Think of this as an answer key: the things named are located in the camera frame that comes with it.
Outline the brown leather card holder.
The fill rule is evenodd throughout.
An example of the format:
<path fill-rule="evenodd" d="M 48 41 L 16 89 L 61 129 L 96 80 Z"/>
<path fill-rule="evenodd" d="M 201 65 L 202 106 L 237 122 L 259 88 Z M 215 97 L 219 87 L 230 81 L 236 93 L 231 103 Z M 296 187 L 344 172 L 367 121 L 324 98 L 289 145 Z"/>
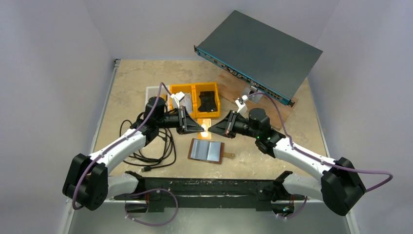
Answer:
<path fill-rule="evenodd" d="M 224 158 L 234 157 L 235 154 L 225 152 L 225 144 L 218 141 L 193 138 L 188 151 L 188 159 L 213 164 L 222 164 Z"/>

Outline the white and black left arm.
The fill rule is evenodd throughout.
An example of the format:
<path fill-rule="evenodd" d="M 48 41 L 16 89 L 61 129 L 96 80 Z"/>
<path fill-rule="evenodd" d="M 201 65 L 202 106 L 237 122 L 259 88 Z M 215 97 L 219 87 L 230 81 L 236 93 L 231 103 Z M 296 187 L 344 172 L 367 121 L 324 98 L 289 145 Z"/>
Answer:
<path fill-rule="evenodd" d="M 142 198 L 145 186 L 136 176 L 125 173 L 110 179 L 110 172 L 133 153 L 149 145 L 158 137 L 160 129 L 174 128 L 180 135 L 204 131 L 185 106 L 167 112 L 165 100 L 161 97 L 149 99 L 143 117 L 103 149 L 88 156 L 78 154 L 72 159 L 62 192 L 72 200 L 73 209 L 85 207 L 93 211 L 106 198 L 122 194 L 128 194 L 132 199 Z"/>

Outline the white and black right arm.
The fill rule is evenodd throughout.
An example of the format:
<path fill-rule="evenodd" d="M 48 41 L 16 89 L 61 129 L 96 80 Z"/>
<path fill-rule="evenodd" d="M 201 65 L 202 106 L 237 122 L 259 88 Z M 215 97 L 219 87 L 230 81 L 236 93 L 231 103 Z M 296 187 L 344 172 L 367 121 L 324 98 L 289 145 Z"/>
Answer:
<path fill-rule="evenodd" d="M 273 191 L 279 198 L 303 195 L 323 201 L 332 212 L 345 216 L 367 192 L 350 160 L 343 157 L 334 160 L 293 143 L 290 137 L 272 128 L 264 109 L 252 109 L 247 118 L 230 111 L 208 131 L 227 138 L 237 134 L 252 137 L 263 154 L 286 161 L 309 174 L 304 177 L 286 172 L 277 178 Z"/>

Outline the silver cards stack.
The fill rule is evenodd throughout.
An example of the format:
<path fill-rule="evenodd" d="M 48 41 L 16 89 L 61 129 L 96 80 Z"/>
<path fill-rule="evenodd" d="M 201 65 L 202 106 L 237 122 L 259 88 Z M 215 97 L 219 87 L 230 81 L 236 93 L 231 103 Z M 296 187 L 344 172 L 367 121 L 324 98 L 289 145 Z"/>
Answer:
<path fill-rule="evenodd" d="M 192 99 L 190 96 L 184 97 L 184 99 L 182 100 L 182 105 L 185 106 L 189 114 L 193 113 L 193 104 L 192 104 Z"/>

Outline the black cards stack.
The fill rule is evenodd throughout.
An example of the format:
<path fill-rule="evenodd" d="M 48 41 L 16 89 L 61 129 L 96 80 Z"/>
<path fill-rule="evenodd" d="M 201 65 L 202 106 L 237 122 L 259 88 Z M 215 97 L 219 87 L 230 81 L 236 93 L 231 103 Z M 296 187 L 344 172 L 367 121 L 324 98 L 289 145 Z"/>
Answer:
<path fill-rule="evenodd" d="M 199 112 L 216 112 L 217 105 L 215 102 L 215 92 L 214 91 L 203 91 L 199 95 L 201 104 L 198 107 Z"/>

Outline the yellow bin right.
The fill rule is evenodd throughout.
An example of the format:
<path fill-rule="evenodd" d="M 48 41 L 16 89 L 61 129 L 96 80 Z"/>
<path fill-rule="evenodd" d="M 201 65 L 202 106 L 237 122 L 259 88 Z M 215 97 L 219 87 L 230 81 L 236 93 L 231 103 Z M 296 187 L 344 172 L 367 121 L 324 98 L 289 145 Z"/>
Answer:
<path fill-rule="evenodd" d="M 194 112 L 196 118 L 218 118 L 221 104 L 216 82 L 194 84 Z"/>

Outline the yellow bin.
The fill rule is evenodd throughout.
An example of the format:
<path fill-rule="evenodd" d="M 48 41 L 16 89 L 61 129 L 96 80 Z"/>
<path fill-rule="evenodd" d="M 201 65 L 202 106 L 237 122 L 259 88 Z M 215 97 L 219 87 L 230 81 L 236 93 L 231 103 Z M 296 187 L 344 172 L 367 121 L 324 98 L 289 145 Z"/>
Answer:
<path fill-rule="evenodd" d="M 218 118 L 221 104 L 216 82 L 194 84 L 194 112 L 196 118 Z"/>
<path fill-rule="evenodd" d="M 190 114 L 190 116 L 191 116 L 193 119 L 196 119 L 197 117 L 196 117 L 196 113 L 195 113 L 195 111 L 194 111 L 194 105 L 195 105 L 196 103 L 195 103 L 194 98 L 192 97 L 192 84 L 172 84 L 172 85 L 170 85 L 170 92 L 171 92 L 172 94 L 178 93 L 178 92 L 180 92 L 180 91 L 182 91 L 183 93 L 185 93 L 185 96 L 190 96 L 190 97 L 191 97 L 191 99 L 192 99 L 192 104 L 193 104 L 193 113 Z"/>

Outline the yellow bin left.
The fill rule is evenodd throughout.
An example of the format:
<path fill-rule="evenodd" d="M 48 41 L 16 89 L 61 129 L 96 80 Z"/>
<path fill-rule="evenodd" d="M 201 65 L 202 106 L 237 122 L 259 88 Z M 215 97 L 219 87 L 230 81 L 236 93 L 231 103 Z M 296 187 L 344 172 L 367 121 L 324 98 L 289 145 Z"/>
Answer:
<path fill-rule="evenodd" d="M 185 93 L 185 96 L 190 96 L 190 97 L 191 97 L 191 99 L 192 99 L 192 104 L 193 104 L 193 113 L 190 114 L 190 116 L 191 116 L 193 119 L 196 119 L 197 117 L 196 117 L 196 113 L 195 113 L 195 111 L 194 111 L 194 105 L 195 105 L 196 103 L 195 103 L 194 98 L 192 97 L 192 84 L 172 84 L 172 85 L 170 85 L 170 92 L 171 92 L 172 94 L 178 93 L 178 92 L 180 92 L 180 91 L 182 91 L 183 93 Z"/>

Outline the white plastic bin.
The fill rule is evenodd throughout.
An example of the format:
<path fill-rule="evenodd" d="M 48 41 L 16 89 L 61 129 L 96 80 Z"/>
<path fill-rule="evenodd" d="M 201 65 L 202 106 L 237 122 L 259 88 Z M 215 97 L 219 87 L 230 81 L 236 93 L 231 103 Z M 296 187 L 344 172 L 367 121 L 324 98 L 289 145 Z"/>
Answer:
<path fill-rule="evenodd" d="M 156 97 L 158 93 L 159 86 L 148 86 L 146 87 L 146 93 L 145 93 L 145 105 L 148 103 L 149 99 L 151 97 Z M 169 93 L 170 91 L 170 86 L 167 85 L 166 88 L 162 87 L 161 92 L 160 92 L 160 97 L 164 99 L 165 104 L 167 106 L 167 109 L 169 109 Z"/>

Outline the metal bracket with knob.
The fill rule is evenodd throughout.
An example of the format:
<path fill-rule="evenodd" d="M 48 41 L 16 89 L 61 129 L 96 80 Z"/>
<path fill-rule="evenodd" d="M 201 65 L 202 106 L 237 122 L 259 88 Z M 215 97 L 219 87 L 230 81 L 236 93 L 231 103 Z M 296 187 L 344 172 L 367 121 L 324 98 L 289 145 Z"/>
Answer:
<path fill-rule="evenodd" d="M 248 100 L 257 104 L 260 102 L 262 95 L 259 94 L 260 90 L 257 89 L 254 86 L 250 86 L 249 88 L 247 88 L 247 96 L 248 96 Z"/>

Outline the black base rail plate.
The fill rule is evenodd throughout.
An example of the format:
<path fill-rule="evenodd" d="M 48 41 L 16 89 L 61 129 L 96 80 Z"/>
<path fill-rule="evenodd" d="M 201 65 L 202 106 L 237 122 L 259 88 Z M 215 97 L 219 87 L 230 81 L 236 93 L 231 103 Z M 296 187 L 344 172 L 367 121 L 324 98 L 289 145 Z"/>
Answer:
<path fill-rule="evenodd" d="M 141 200 L 150 213 L 179 207 L 254 209 L 289 215 L 295 210 L 294 202 L 304 199 L 302 195 L 290 195 L 281 187 L 281 179 L 287 173 L 275 180 L 143 177 L 129 173 L 138 179 L 137 189 L 117 195 L 115 200 Z"/>

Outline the blue grey network switch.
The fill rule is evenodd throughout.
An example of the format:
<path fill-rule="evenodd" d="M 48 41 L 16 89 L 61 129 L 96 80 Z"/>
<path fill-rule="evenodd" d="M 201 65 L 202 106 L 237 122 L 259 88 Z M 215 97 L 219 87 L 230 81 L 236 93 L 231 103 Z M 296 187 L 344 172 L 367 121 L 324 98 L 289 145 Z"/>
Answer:
<path fill-rule="evenodd" d="M 194 51 L 290 107 L 295 105 L 293 96 L 323 53 L 237 10 Z"/>

